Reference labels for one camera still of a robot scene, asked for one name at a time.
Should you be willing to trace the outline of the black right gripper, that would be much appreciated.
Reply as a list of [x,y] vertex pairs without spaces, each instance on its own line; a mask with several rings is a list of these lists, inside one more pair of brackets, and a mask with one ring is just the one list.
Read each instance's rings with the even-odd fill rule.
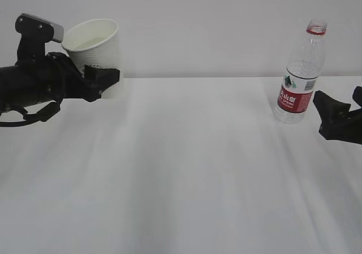
[[[362,87],[354,89],[352,99],[362,107]],[[350,111],[351,104],[337,101],[316,91],[313,103],[321,118],[319,133],[326,140],[361,144],[361,109]]]

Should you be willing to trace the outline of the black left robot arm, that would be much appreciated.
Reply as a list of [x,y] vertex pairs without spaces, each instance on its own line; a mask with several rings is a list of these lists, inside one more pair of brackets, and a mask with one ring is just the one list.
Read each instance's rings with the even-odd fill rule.
[[65,54],[48,53],[39,60],[1,68],[1,113],[69,98],[93,102],[119,81],[116,68],[86,66],[82,74]]

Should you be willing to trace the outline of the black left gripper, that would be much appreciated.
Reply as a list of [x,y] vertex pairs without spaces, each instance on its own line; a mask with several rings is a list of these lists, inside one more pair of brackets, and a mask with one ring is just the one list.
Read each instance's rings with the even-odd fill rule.
[[73,61],[63,53],[50,52],[46,58],[59,75],[59,88],[55,91],[55,97],[60,102],[68,98],[94,102],[101,98],[102,91],[120,81],[120,71],[116,68],[85,65],[83,76]]

